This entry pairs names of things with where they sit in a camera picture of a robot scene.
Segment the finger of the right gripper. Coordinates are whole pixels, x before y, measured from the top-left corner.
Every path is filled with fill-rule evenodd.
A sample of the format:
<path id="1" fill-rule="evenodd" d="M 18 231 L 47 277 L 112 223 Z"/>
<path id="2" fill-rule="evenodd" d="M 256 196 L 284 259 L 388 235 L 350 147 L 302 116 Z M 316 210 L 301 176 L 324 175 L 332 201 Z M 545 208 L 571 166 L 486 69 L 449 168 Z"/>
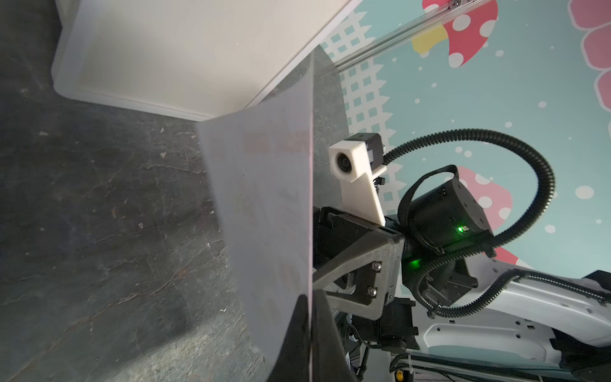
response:
<path id="1" fill-rule="evenodd" d="M 404 236 L 386 227 L 356 231 L 319 228 L 313 248 L 317 263 L 313 289 L 324 291 L 334 310 L 379 319 L 387 301 L 392 300 Z"/>

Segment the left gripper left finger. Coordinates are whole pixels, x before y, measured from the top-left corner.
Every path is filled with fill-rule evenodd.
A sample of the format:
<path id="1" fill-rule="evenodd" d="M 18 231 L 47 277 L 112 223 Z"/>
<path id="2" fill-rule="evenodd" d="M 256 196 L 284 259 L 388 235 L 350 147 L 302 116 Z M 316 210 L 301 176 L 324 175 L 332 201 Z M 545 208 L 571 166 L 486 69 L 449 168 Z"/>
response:
<path id="1" fill-rule="evenodd" d="M 306 382 L 310 380 L 310 304 L 306 295 L 298 297 L 278 359 L 267 382 Z"/>

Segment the restaurant special menu sheet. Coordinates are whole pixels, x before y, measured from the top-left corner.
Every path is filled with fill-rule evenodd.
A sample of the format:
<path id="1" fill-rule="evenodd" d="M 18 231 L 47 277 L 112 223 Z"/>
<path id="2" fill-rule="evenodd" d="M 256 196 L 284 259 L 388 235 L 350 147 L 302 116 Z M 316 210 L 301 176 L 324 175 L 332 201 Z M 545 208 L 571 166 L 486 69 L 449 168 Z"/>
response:
<path id="1" fill-rule="evenodd" d="M 267 100 L 197 124 L 248 329 L 269 363 L 311 296 L 315 71 L 308 56 Z"/>

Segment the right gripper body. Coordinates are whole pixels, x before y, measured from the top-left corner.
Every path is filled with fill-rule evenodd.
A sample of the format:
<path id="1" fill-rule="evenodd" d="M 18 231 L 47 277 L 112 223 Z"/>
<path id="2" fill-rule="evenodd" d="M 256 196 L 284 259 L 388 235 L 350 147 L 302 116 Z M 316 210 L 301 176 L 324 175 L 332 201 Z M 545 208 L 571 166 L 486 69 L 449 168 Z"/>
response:
<path id="1" fill-rule="evenodd" d="M 346 332 L 390 353 L 418 347 L 415 302 L 396 297 L 404 249 L 404 235 L 383 224 L 332 207 L 313 212 L 314 289 L 348 316 Z"/>

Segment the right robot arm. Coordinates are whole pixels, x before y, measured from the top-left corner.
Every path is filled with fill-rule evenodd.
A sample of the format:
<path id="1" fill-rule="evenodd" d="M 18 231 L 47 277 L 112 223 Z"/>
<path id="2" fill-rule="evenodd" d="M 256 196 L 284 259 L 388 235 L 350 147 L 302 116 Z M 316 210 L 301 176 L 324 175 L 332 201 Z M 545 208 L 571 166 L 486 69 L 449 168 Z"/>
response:
<path id="1" fill-rule="evenodd" d="M 502 147 L 530 165 L 536 194 L 501 233 L 454 165 L 448 181 L 383 214 L 379 188 L 396 159 L 442 143 Z M 610 275 L 566 279 L 507 264 L 501 248 L 549 207 L 555 175 L 527 143 L 482 129 L 444 131 L 390 151 L 360 133 L 329 148 L 341 207 L 313 214 L 313 284 L 337 312 L 342 360 L 362 379 L 372 350 L 391 355 L 394 381 L 437 373 L 466 381 L 608 381 Z"/>

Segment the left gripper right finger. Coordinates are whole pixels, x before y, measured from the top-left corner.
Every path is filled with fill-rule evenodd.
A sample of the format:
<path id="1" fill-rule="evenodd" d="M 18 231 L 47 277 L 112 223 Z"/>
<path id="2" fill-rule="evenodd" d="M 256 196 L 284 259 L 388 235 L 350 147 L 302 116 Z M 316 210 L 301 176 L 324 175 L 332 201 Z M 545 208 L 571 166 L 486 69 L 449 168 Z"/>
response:
<path id="1" fill-rule="evenodd" d="M 355 381 L 356 376 L 346 361 L 340 334 L 324 291 L 313 292 L 312 314 L 312 381 Z"/>

